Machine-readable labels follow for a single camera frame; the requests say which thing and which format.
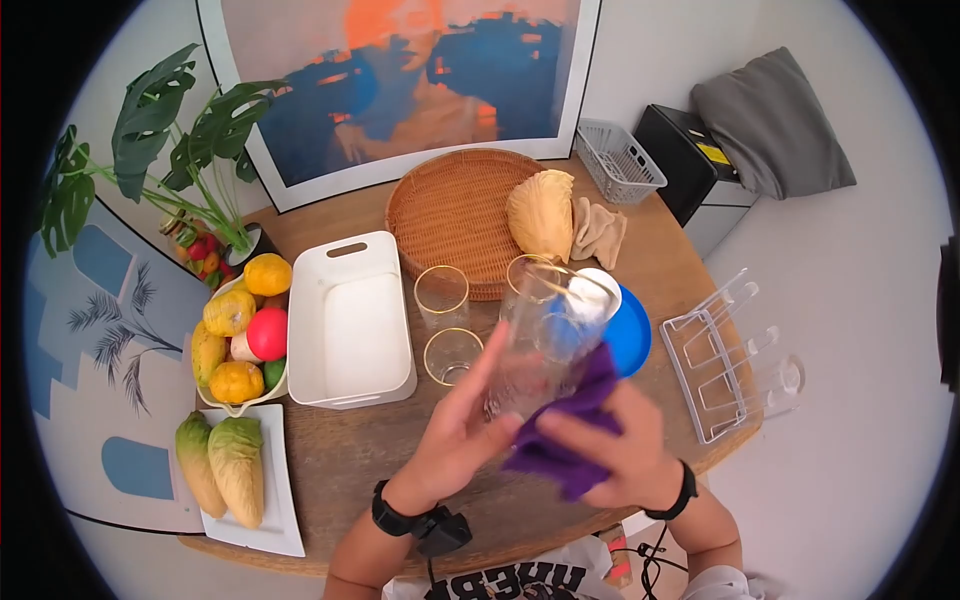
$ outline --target gray plastic basket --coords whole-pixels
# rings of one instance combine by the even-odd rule
[[[637,204],[666,185],[657,163],[616,123],[580,119],[576,147],[607,202]]]

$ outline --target beige cloth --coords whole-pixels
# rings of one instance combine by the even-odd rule
[[[623,235],[627,232],[627,217],[611,213],[600,204],[591,204],[586,198],[573,203],[573,248],[570,258],[581,260],[596,256],[600,266],[611,271],[616,266]]]

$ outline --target red mushroom toy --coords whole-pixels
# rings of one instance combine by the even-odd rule
[[[261,308],[256,311],[247,330],[230,340],[234,360],[270,362],[287,355],[287,311],[282,308]]]

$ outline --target yellow label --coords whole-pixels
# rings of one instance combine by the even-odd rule
[[[730,164],[730,161],[727,159],[727,155],[723,154],[723,151],[717,148],[716,146],[708,146],[707,144],[697,144],[699,148],[707,158],[713,162],[719,162],[721,164]]]

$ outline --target black pot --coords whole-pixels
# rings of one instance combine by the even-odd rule
[[[274,254],[280,254],[280,252],[276,251],[274,242],[270,239],[270,237],[267,235],[267,232],[259,223],[250,223],[246,225],[244,229],[247,230],[247,233],[250,234],[250,237],[253,240],[253,250],[250,252],[250,254],[240,258],[239,256],[235,255],[233,246],[227,246],[227,249],[224,251],[224,260],[227,262],[227,265],[238,275],[243,273],[244,266],[246,266],[247,263],[250,262],[255,256],[259,256],[260,254],[269,254],[271,252]]]

